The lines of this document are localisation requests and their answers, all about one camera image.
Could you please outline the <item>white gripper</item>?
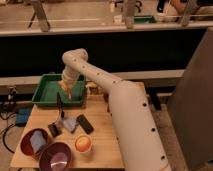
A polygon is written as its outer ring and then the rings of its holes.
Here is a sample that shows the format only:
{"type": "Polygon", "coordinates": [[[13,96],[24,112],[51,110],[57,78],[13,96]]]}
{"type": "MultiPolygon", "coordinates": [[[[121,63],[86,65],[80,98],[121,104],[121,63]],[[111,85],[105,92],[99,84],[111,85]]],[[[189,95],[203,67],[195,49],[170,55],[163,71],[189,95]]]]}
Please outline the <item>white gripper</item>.
{"type": "Polygon", "coordinates": [[[62,72],[62,80],[58,82],[62,90],[67,94],[68,99],[71,99],[71,89],[78,79],[78,73],[72,69],[65,68],[62,72]]]}

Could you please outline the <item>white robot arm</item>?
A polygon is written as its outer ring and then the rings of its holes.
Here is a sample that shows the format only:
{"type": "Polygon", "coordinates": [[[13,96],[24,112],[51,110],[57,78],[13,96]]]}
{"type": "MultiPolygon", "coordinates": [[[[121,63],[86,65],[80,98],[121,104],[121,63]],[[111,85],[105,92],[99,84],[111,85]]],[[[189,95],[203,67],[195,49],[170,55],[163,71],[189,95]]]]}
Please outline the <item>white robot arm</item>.
{"type": "Polygon", "coordinates": [[[72,88],[82,74],[108,93],[125,171],[172,171],[145,88],[89,64],[83,48],[65,52],[62,60],[63,86],[72,88]]]}

